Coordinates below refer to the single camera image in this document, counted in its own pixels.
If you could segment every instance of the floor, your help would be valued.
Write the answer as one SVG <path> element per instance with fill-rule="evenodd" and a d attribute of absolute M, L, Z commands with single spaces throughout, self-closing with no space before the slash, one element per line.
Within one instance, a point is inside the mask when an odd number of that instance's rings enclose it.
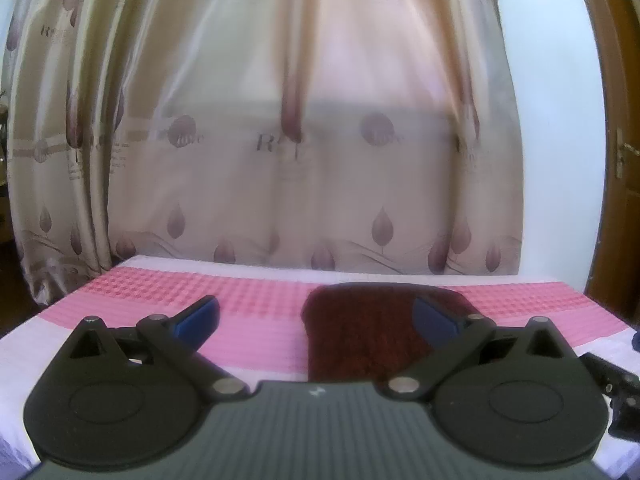
<path fill-rule="evenodd" d="M 37 313 L 13 242 L 0 244 L 0 337 Z"/>

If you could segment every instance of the patterned curtain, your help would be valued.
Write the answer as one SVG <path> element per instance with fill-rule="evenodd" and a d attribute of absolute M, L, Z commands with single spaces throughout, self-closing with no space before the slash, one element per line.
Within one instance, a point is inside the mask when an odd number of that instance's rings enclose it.
<path fill-rule="evenodd" d="M 493 0 L 18 0 L 15 235 L 49 304 L 116 258 L 513 274 Z"/>

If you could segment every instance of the circular cover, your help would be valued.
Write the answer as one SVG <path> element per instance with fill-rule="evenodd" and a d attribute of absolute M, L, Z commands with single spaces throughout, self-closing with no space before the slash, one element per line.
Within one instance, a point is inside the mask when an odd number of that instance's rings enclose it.
<path fill-rule="evenodd" d="M 455 443 L 503 465 L 551 466 L 592 453 L 602 395 L 576 359 L 526 356 L 472 367 L 437 390 L 434 417 Z"/>
<path fill-rule="evenodd" d="M 196 424 L 195 390 L 167 368 L 101 375 L 52 375 L 34 389 L 24 421 L 40 455 L 73 468 L 125 468 L 175 447 Z"/>

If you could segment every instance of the silver bolt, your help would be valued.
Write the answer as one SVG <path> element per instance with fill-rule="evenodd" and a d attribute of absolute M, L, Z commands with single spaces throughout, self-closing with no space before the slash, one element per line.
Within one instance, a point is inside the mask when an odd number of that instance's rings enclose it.
<path fill-rule="evenodd" d="M 221 395 L 235 395 L 244 390 L 245 384 L 235 377 L 225 377 L 213 383 L 213 389 Z"/>
<path fill-rule="evenodd" d="M 394 377 L 389 381 L 389 388 L 397 394 L 412 394 L 420 388 L 420 383 L 412 377 Z"/>

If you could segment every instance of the door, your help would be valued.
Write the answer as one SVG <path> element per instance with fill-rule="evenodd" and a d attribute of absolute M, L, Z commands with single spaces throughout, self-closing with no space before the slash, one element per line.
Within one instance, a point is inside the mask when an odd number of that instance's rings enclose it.
<path fill-rule="evenodd" d="M 640 296 L 640 0 L 586 0 L 600 54 L 607 174 L 586 293 L 631 320 Z"/>

